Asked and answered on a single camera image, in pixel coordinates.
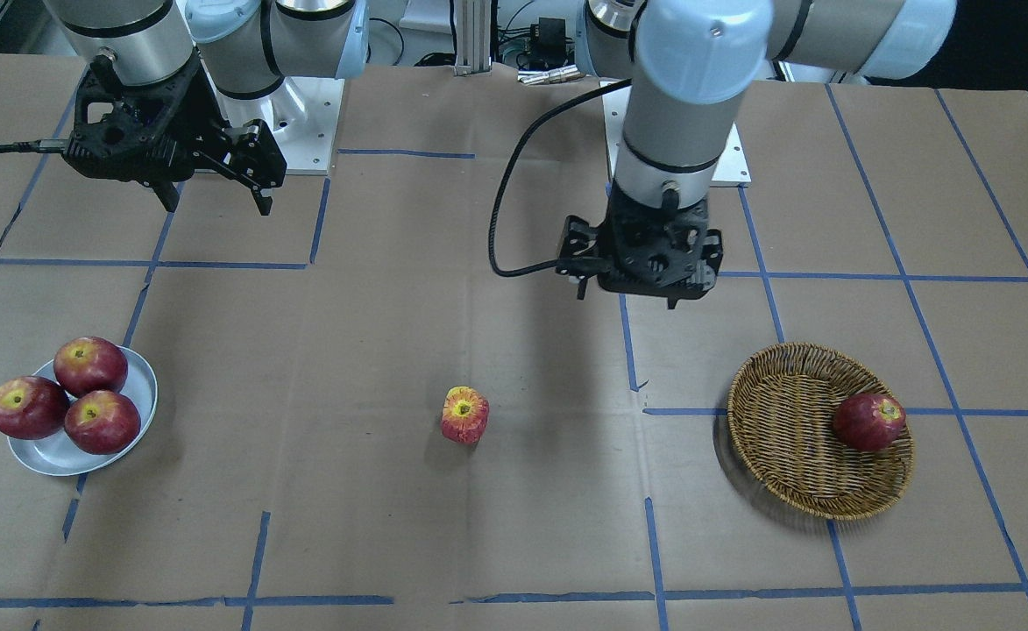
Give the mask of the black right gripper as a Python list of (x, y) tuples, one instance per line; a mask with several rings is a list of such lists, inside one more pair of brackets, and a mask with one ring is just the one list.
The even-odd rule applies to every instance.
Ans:
[(97, 53), (76, 92), (75, 120), (62, 158), (93, 179), (149, 185), (168, 213), (181, 184), (198, 169), (237, 181), (261, 216), (272, 214), (273, 188), (287, 162), (261, 119), (234, 127), (225, 119), (199, 53), (164, 80), (126, 85), (116, 60)]

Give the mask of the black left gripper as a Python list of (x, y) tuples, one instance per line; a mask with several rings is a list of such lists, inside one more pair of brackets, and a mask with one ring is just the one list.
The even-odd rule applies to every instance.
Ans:
[(713, 290), (723, 255), (707, 197), (681, 207), (677, 184), (670, 181), (654, 205), (642, 205), (614, 185), (598, 226), (566, 217), (554, 267), (573, 277), (578, 301), (585, 299), (587, 282), (596, 280), (608, 292), (664, 298), (667, 310), (674, 310), (680, 300), (699, 300)]

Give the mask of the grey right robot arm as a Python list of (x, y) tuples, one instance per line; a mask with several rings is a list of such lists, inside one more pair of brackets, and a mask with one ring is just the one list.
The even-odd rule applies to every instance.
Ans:
[(294, 77), (365, 66), (365, 1), (48, 1), (88, 63), (62, 158), (90, 179), (149, 188), (166, 211), (208, 171), (244, 185), (262, 216), (284, 183), (278, 133), (307, 119)]

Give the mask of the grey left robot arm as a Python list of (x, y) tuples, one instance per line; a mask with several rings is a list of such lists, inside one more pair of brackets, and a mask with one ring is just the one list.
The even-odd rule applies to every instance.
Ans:
[(755, 76), (773, 61), (903, 79), (945, 43), (954, 1), (605, 1), (622, 47), (590, 44), (592, 74), (628, 84), (605, 219), (565, 221), (557, 274), (585, 290), (664, 298), (714, 287), (722, 233), (709, 191)]

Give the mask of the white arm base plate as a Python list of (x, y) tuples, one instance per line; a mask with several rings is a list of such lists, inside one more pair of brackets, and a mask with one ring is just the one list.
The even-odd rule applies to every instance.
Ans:
[[(630, 88), (618, 89), (601, 97), (603, 124), (605, 124), (605, 151), (608, 152), (608, 179), (614, 176), (615, 161), (622, 147), (623, 123), (625, 123)], [(713, 171), (715, 188), (737, 188), (749, 185), (752, 175), (743, 148), (741, 134), (733, 124), (727, 134), (725, 148)]]
[(289, 174), (328, 174), (345, 80), (261, 75), (233, 81), (209, 74), (209, 82), (234, 138), (266, 127)]

